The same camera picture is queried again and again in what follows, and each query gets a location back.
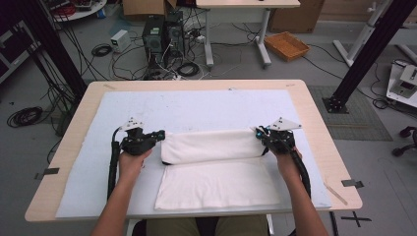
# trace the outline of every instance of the equipment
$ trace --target equipment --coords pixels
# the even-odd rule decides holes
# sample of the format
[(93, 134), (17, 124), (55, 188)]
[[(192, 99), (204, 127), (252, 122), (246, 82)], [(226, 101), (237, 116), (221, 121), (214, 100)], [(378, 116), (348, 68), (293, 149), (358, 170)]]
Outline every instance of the equipment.
[[(309, 173), (304, 165), (301, 157), (298, 155), (297, 150), (295, 149), (295, 140), (292, 129), (299, 129), (301, 125), (291, 122), (289, 120), (283, 119), (280, 117), (277, 121), (272, 123), (269, 126), (260, 126), (254, 128), (256, 131), (257, 139), (262, 141), (262, 144), (266, 147), (264, 153), (267, 153), (269, 150), (277, 154), (290, 154), (292, 160), (300, 172), (301, 181), (303, 182), (304, 188), (308, 196), (311, 198), (311, 185)], [(296, 230), (294, 229), (290, 236), (296, 235)]]
[(170, 12), (165, 23), (168, 38), (170, 40), (170, 56), (182, 57), (185, 54), (183, 12)]
[(131, 44), (131, 39), (127, 31), (120, 30), (112, 38), (110, 38), (113, 50), (121, 53)]
[(412, 65), (406, 66), (401, 77), (395, 81), (389, 91), (410, 98), (417, 91), (417, 68)]
[[(122, 143), (115, 141), (116, 134), (119, 131), (126, 131), (128, 137), (125, 137)], [(116, 185), (117, 162), (119, 161), (120, 148), (131, 155), (140, 155), (153, 148), (156, 142), (165, 140), (165, 131), (152, 132), (144, 134), (143, 123), (131, 118), (125, 125), (117, 128), (111, 140), (111, 159), (108, 173), (107, 199), (110, 198)]]
[(164, 28), (164, 16), (150, 15), (142, 33), (144, 40), (145, 52), (148, 57), (150, 68), (165, 68), (168, 64), (166, 32)]

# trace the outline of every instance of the gray floor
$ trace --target gray floor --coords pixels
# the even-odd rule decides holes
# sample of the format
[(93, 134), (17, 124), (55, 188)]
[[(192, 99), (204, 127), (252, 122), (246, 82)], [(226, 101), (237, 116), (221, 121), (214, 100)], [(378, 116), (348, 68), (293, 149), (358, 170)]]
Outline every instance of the gray floor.
[[(100, 44), (109, 43), (109, 38), (118, 30), (124, 29), (142, 34), (143, 23), (126, 22), (123, 17), (114, 15), (103, 20), (94, 17), (85, 18), (72, 23), (74, 32), (86, 56), (90, 59), (90, 50)], [(332, 45), (339, 39), (347, 46), (359, 34), (362, 23), (320, 22), (314, 33), (296, 34), (306, 43), (318, 45), (328, 50), (333, 56), (340, 58)], [(252, 30), (259, 25), (250, 24)], [(79, 66), (78, 53), (65, 34), (62, 41), (67, 47), (75, 64)], [(395, 46), (396, 43), (407, 43), (416, 50), (416, 30), (401, 29), (391, 44), (378, 59), (377, 74), (381, 81), (375, 84), (375, 91), (385, 93), (389, 78), (390, 62), (393, 59), (407, 59)], [(245, 42), (246, 34), (230, 24), (212, 26), (213, 41)], [(196, 61), (204, 63), (201, 56), (202, 47), (195, 49)], [(270, 53), (272, 66), (263, 70), (260, 55), (253, 44), (239, 47), (213, 47), (215, 66), (207, 75), (208, 70), (202, 66), (202, 74), (190, 80), (222, 80), (222, 79), (302, 79), (309, 86), (338, 86), (340, 79), (312, 66), (307, 60), (300, 58), (286, 63)], [(329, 57), (322, 49), (312, 47), (306, 55), (317, 66), (328, 70), (339, 77), (345, 75), (348, 67)], [(93, 66), (104, 77), (110, 79), (110, 55), (95, 58)], [(146, 65), (143, 49), (135, 49), (120, 58), (117, 66), (126, 70), (136, 71)], [(376, 81), (375, 67), (369, 71), (360, 84), (362, 91), (372, 95), (370, 85)], [(117, 71), (118, 75), (131, 76), (129, 72)], [(94, 80), (90, 72), (84, 75), (86, 81)], [(26, 61), (8, 80), (0, 85), (0, 235), (88, 235), (94, 221), (29, 223), (25, 221), (25, 212), (30, 204), (38, 180), (35, 173), (42, 172), (48, 166), (46, 156), (52, 146), (59, 140), (54, 135), (50, 124), (39, 124), (32, 127), (12, 129), (7, 126), (7, 118), (14, 112), (30, 107), (41, 106), (46, 109), (49, 100), (41, 99), (48, 90), (45, 79), (31, 60)], [(398, 104), (401, 109), (417, 109)], [(411, 150), (401, 158), (393, 157), (393, 148), (402, 147), (411, 142), (403, 139), (398, 132), (407, 125), (417, 125), (416, 119), (392, 109), (379, 110), (374, 108), (393, 138), (393, 142), (362, 142), (335, 140), (346, 167), (355, 180), (365, 185), (359, 189), (363, 207), (356, 210), (358, 217), (370, 218), (372, 221), (360, 221), (360, 227), (354, 220), (343, 220), (342, 216), (353, 216), (352, 211), (338, 211), (336, 215), (340, 235), (416, 235), (417, 234), (417, 152)], [(322, 213), (323, 220), (331, 231), (328, 214)], [(273, 216), (275, 235), (286, 235), (294, 227), (291, 214), (275, 214)]]

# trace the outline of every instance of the black pole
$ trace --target black pole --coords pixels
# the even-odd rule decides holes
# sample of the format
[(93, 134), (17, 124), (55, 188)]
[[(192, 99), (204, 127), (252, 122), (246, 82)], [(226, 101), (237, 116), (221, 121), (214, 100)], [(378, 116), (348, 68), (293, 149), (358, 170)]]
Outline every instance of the black pole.
[(416, 5), (417, 0), (392, 1), (339, 87), (330, 98), (324, 98), (328, 112), (338, 113), (345, 108), (349, 96), (357, 88)]
[(0, 14), (5, 19), (23, 19), (31, 34), (45, 49), (56, 68), (70, 87), (75, 102), (80, 103), (87, 85), (83, 81), (70, 55), (45, 15), (41, 0), (1, 0)]

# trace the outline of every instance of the desk leg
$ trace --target desk leg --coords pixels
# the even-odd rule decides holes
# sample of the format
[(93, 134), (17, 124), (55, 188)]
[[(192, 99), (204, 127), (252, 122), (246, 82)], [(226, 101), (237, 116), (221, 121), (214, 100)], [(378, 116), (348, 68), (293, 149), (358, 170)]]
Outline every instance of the desk leg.
[(261, 34), (255, 38), (258, 48), (260, 49), (262, 59), (264, 61), (264, 68), (266, 68), (267, 66), (270, 66), (271, 64), (268, 53), (267, 53), (267, 49), (265, 48), (265, 45), (264, 45), (265, 34), (267, 32), (267, 26), (268, 26), (269, 13), (270, 13), (270, 8), (266, 8), (264, 11), (264, 18), (262, 21)]
[(214, 65), (212, 60), (211, 44), (209, 42), (209, 10), (206, 10), (206, 38), (205, 38), (205, 54), (206, 54), (206, 64), (208, 69)]

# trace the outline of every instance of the chair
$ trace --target chair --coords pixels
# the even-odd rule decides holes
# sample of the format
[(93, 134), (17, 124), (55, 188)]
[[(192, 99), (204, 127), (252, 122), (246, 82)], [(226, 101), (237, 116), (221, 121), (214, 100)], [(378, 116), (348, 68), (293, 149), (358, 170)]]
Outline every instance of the chair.
[(404, 152), (407, 151), (408, 149), (417, 148), (417, 128), (416, 127), (407, 126), (407, 128), (405, 128), (401, 132), (399, 132), (399, 135), (402, 138), (407, 138), (411, 135), (411, 131), (413, 131), (412, 138), (413, 138), (414, 144), (407, 145), (407, 146), (404, 146), (404, 147), (395, 148), (392, 151), (392, 154), (394, 156), (396, 156), (396, 157), (402, 156), (404, 154)]

